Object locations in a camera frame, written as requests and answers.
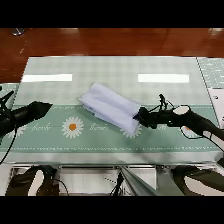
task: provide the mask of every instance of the wooden floor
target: wooden floor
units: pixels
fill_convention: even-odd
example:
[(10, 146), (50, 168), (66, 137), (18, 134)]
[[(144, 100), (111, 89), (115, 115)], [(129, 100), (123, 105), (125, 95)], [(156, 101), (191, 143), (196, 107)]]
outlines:
[(19, 82), (31, 56), (170, 55), (224, 57), (222, 28), (0, 29), (0, 82)]

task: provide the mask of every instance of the daisy print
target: daisy print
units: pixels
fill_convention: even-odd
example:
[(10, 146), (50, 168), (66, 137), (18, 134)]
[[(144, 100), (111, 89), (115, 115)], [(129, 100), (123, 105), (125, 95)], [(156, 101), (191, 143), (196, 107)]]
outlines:
[(83, 126), (83, 121), (78, 117), (69, 117), (65, 122), (63, 122), (63, 135), (65, 135), (66, 138), (75, 138), (82, 134)]
[(142, 125), (138, 125), (135, 133), (133, 135), (131, 135), (130, 133), (128, 133), (127, 131), (123, 130), (123, 129), (120, 129), (120, 131), (123, 132), (123, 135), (126, 137), (126, 138), (135, 138), (137, 136), (139, 136), (141, 134), (141, 130), (142, 130)]
[(181, 127), (181, 130), (188, 138), (195, 138), (198, 136), (196, 133), (194, 133), (190, 128), (186, 126)]
[[(16, 138), (19, 137), (20, 135), (23, 134), (23, 132), (26, 130), (26, 125), (22, 126), (22, 127), (19, 127), (17, 129), (17, 133), (16, 133)], [(14, 137), (14, 134), (15, 134), (15, 131), (11, 131), (10, 133), (8, 133), (8, 138), (13, 138)]]

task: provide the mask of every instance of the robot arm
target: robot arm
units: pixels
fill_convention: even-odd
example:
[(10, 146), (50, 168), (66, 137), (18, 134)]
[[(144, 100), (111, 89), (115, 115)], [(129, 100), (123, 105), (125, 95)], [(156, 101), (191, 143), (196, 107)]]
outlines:
[(187, 126), (196, 134), (208, 138), (224, 151), (224, 131), (222, 129), (216, 127), (210, 120), (194, 113), (189, 106), (166, 110), (165, 98), (162, 95), (160, 98), (161, 105), (158, 112), (151, 112), (141, 107), (134, 119), (143, 126), (153, 129), (156, 129), (158, 124), (167, 124), (169, 127)]

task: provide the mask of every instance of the folded towel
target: folded towel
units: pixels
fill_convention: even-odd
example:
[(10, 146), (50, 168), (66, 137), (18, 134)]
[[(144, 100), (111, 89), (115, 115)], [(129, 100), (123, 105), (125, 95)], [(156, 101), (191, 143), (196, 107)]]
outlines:
[(141, 105), (134, 103), (101, 84), (94, 83), (79, 99), (95, 117), (116, 125), (133, 135), (139, 122), (133, 117)]

